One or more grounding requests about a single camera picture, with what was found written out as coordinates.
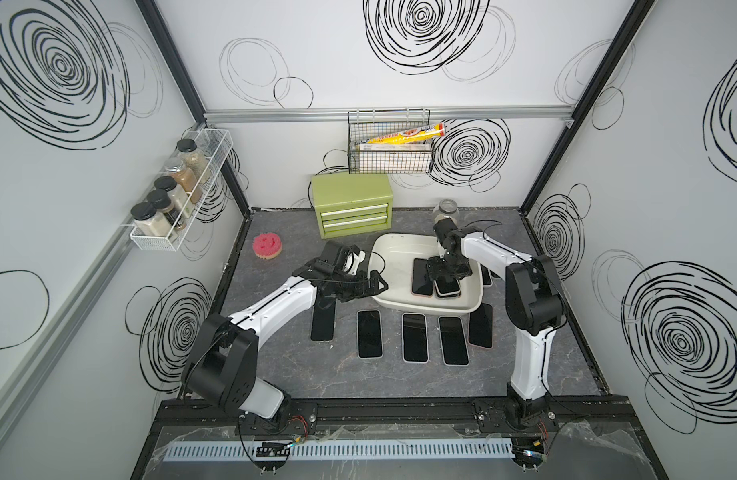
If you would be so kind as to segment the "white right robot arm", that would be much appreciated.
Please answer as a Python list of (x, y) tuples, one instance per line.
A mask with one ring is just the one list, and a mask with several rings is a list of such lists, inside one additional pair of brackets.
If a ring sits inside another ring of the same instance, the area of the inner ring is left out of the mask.
[(516, 329), (505, 416), (514, 430), (525, 430), (549, 410), (550, 355), (566, 307), (554, 261), (546, 255), (520, 252), (477, 228), (460, 228), (444, 214), (436, 217), (434, 232), (439, 254), (427, 266), (434, 282), (447, 284), (471, 276), (473, 262), (505, 282), (505, 310)]

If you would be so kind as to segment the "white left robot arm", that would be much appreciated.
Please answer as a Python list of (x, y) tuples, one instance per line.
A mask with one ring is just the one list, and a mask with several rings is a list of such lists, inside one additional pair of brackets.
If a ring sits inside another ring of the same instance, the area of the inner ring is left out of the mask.
[(250, 413), (284, 424), (290, 397), (258, 377), (260, 348), (316, 306), (319, 297), (346, 303), (387, 291), (384, 270), (369, 268), (371, 257), (356, 245), (329, 241), (320, 256), (294, 270), (262, 300), (230, 316), (208, 316), (188, 354), (180, 390), (198, 394), (230, 416)]

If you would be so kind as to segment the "white plastic storage box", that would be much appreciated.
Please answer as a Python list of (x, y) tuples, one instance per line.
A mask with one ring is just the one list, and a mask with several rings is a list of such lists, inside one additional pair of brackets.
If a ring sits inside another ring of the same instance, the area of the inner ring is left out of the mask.
[(368, 270), (382, 270), (381, 276), (389, 288), (374, 297), (380, 306), (402, 312), (428, 316), (459, 316), (475, 311), (482, 303), (484, 288), (480, 264), (471, 260), (473, 274), (460, 281), (458, 297), (438, 298), (412, 292), (413, 262), (428, 259), (440, 252), (434, 236), (388, 233), (380, 236), (374, 246)]

